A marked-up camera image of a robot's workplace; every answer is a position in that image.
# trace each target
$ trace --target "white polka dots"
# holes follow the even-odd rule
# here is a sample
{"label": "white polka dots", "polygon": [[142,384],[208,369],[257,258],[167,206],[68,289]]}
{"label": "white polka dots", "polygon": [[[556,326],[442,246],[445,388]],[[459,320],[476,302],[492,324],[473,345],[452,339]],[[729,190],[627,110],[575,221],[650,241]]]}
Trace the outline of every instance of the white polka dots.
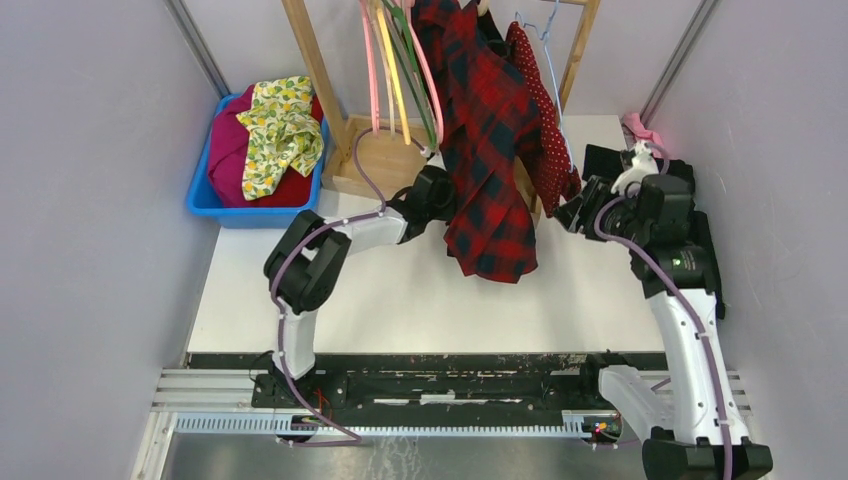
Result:
{"label": "white polka dots", "polygon": [[542,77],[536,57],[530,46],[530,40],[518,22],[509,26],[506,41],[513,46],[511,63],[524,75],[524,81],[542,119],[542,149],[544,155],[534,165],[525,165],[536,193],[542,199],[542,206],[548,216],[559,205],[560,196],[570,200],[580,191],[580,175],[577,169],[571,171],[571,159],[565,146],[565,139],[557,128],[556,107],[542,85]]}

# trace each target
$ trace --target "wooden clothes rack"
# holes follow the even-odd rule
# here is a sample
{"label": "wooden clothes rack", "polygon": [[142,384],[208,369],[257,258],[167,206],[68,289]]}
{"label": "wooden clothes rack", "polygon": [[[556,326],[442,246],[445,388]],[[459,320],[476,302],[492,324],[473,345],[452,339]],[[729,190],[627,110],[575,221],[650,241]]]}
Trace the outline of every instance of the wooden clothes rack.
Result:
{"label": "wooden clothes rack", "polygon": [[[312,21],[306,10],[304,0],[281,0],[286,10],[289,23],[294,31],[300,53],[306,63],[309,76],[315,88],[315,94],[324,110],[324,117],[330,127],[330,135],[336,144],[336,150],[324,166],[321,181],[325,188],[342,193],[350,193],[365,197],[376,197],[365,179],[357,171],[351,161],[353,139],[363,130],[371,127],[368,117],[351,115],[347,120],[342,117],[339,102],[333,91],[324,58],[315,38]],[[562,81],[559,85],[559,97],[562,108],[565,108],[589,34],[598,13],[601,0],[561,0],[561,3],[579,5],[582,7],[580,22],[571,45],[571,53]],[[410,125],[410,133],[418,139],[427,138],[423,127]],[[401,135],[392,139],[388,134],[374,136],[366,135],[360,142],[357,155],[363,169],[378,188],[387,196],[393,195],[403,187],[411,185],[415,176],[424,166],[426,160],[421,156],[415,145],[405,145]],[[520,161],[515,162],[515,183],[522,197],[534,214],[541,212],[541,202],[537,201],[536,190]]]}

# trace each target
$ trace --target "laundry basket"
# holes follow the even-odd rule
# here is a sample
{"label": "laundry basket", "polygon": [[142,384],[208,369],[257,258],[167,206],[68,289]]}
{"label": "laundry basket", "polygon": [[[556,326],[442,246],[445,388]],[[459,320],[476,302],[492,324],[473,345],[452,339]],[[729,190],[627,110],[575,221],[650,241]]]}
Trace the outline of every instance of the laundry basket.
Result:
{"label": "laundry basket", "polygon": [[[224,97],[215,110],[217,116],[232,100],[241,96],[235,93]],[[321,194],[321,172],[324,170],[324,161],[327,156],[329,142],[329,127],[327,120],[321,122],[321,136],[324,138],[324,152],[318,164],[312,170],[312,184],[309,191],[309,200],[299,207],[249,207],[249,208],[227,208],[221,203],[215,189],[209,183],[206,175],[206,167],[209,163],[209,143],[212,138],[210,128],[203,153],[197,163],[197,170],[188,190],[186,205],[191,213],[201,217],[212,217],[226,228],[285,228],[291,224],[294,217],[301,210],[314,210],[318,205],[318,197]]]}

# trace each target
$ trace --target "green hanger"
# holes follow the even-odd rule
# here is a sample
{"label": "green hanger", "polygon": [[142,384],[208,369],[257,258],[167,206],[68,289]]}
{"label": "green hanger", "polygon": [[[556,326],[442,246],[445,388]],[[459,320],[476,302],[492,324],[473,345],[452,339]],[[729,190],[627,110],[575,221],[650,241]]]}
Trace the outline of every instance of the green hanger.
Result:
{"label": "green hanger", "polygon": [[[412,45],[412,33],[409,31],[406,15],[403,14],[403,9],[393,2],[389,0],[382,1],[386,10],[391,13],[394,19],[394,22],[387,22],[392,41],[392,49],[400,61],[401,70],[403,70],[407,84],[412,88],[412,97],[415,100],[415,106],[418,108],[418,112],[421,114],[421,119],[424,121],[424,129],[427,131],[430,149],[435,151],[438,148],[435,116],[430,107],[429,97],[425,93],[426,90],[421,71],[418,69],[418,58],[415,56],[415,49]],[[401,38],[401,32],[398,31],[398,28],[403,31],[403,37],[406,39],[405,42]]]}

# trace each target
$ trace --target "wooden rack base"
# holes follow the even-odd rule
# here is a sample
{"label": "wooden rack base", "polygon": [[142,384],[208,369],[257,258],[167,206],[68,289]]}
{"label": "wooden rack base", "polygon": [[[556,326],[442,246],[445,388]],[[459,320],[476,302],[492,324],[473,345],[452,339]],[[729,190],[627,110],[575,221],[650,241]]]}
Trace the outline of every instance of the wooden rack base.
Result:
{"label": "wooden rack base", "polygon": [[[388,126],[388,122],[384,121],[383,125]],[[356,149],[362,169],[380,188],[383,195],[391,198],[401,188],[412,185],[415,176],[427,160],[421,156],[421,152],[414,144],[405,145],[403,135],[399,132],[395,133],[394,138],[387,131],[381,131],[379,135],[366,134],[359,142],[359,148],[356,148],[353,142],[369,128],[371,128],[369,117],[351,115],[347,120],[345,135],[350,139],[352,148]],[[412,138],[419,141],[427,138],[427,132],[423,126],[410,125],[409,128]],[[351,195],[377,198],[374,190],[359,174],[353,159],[346,159],[338,148],[333,151],[324,167],[321,181],[324,188]],[[538,219],[541,203],[537,201],[538,197],[530,177],[518,159],[515,161],[515,183],[534,219]]]}

